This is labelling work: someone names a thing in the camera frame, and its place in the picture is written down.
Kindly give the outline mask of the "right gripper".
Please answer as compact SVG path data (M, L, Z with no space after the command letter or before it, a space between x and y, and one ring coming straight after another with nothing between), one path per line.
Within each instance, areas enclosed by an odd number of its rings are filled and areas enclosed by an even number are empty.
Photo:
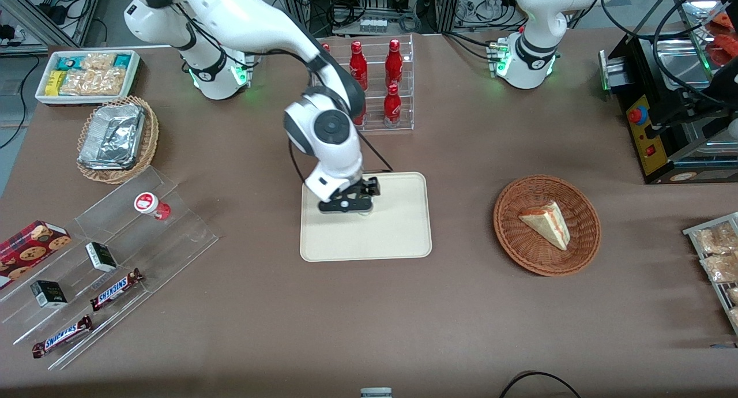
M362 166L342 172L330 171L325 166L316 166L304 183L320 201L329 202L336 194L344 192L344 199L356 200L381 195L378 177L362 177Z

